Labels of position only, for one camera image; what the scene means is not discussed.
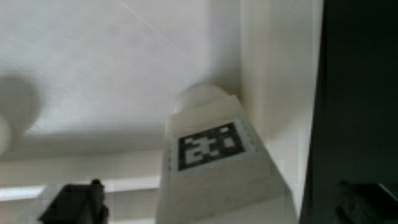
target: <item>white ceiling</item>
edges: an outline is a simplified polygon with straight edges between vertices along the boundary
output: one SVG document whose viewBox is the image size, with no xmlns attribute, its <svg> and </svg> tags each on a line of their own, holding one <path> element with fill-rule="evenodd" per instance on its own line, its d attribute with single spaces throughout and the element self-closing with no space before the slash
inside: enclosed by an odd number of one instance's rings
<svg viewBox="0 0 398 224">
<path fill-rule="evenodd" d="M 198 83 L 238 94 L 238 0 L 0 2 L 9 158 L 160 148 L 174 100 Z"/>
</svg>

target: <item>black and white square pattern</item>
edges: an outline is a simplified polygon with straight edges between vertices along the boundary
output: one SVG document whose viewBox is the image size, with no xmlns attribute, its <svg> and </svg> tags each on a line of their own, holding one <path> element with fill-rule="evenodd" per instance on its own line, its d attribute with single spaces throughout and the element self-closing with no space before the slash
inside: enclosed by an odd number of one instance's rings
<svg viewBox="0 0 398 224">
<path fill-rule="evenodd" d="M 246 152 L 235 122 L 178 139 L 178 171 Z"/>
</svg>

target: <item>black panel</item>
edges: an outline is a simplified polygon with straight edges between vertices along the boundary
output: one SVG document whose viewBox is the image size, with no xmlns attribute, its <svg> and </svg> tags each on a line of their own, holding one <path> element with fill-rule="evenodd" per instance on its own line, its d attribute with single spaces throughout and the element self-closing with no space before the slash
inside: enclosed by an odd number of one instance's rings
<svg viewBox="0 0 398 224">
<path fill-rule="evenodd" d="M 340 223 L 343 180 L 398 183 L 398 1 L 325 0 L 324 18 L 301 217 L 317 224 Z"/>
</svg>

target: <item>black object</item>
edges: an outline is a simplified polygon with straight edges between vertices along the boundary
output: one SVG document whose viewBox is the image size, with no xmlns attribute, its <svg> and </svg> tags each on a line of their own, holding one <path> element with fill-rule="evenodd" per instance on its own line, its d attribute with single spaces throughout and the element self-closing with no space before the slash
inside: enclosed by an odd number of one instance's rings
<svg viewBox="0 0 398 224">
<path fill-rule="evenodd" d="M 39 221 L 43 224 L 107 224 L 109 208 L 103 201 L 105 191 L 100 180 L 93 180 L 89 185 L 68 184 Z"/>
<path fill-rule="evenodd" d="M 340 184 L 336 215 L 352 224 L 398 224 L 398 200 L 384 184 Z"/>
<path fill-rule="evenodd" d="M 325 0 L 301 224 L 338 223 L 341 180 L 398 183 L 397 43 L 398 1 Z"/>
</svg>

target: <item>white curved object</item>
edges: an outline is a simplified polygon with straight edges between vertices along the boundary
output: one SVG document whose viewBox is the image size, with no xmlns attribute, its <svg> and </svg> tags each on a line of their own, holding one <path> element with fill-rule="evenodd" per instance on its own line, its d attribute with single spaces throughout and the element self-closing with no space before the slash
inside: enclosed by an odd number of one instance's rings
<svg viewBox="0 0 398 224">
<path fill-rule="evenodd" d="M 9 122 L 6 121 L 0 115 L 0 156 L 9 148 L 9 140 L 11 140 Z"/>
<path fill-rule="evenodd" d="M 174 113 L 203 106 L 226 96 L 230 94 L 219 86 L 208 84 L 192 86 L 180 95 Z"/>
</svg>

